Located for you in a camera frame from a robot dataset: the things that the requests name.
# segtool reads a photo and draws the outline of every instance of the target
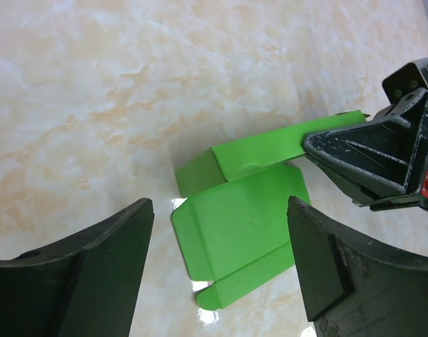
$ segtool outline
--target marble surface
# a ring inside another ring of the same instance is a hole
[[[170,223],[174,168],[228,140],[374,114],[381,80],[423,57],[421,0],[0,1],[0,258],[150,197],[131,336],[315,336],[294,268],[224,310],[196,306],[207,283],[189,280]],[[321,211],[428,256],[428,214],[352,206],[297,164]]]

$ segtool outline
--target marble countertop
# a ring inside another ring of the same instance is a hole
[[[423,57],[421,0],[0,1],[0,258],[150,197],[131,336],[315,336],[294,268],[224,310],[196,306],[207,283],[189,280],[170,223],[174,169],[243,136],[374,114],[383,78]],[[428,214],[360,209],[297,164],[315,207],[428,256]]]

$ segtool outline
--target beige marble pattern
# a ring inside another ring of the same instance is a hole
[[[0,1],[0,258],[140,197],[156,221],[131,336],[315,336],[292,268],[199,309],[169,217],[174,168],[239,137],[387,104],[380,83],[428,57],[421,0]],[[299,160],[313,204],[428,255],[428,214],[371,213]]]

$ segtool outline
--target open green box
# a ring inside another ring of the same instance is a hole
[[[214,281],[201,308],[224,308],[294,265],[287,200],[310,200],[301,170],[285,163],[304,154],[307,133],[364,121],[347,112],[217,145],[176,172],[188,199],[172,220],[188,272]]]

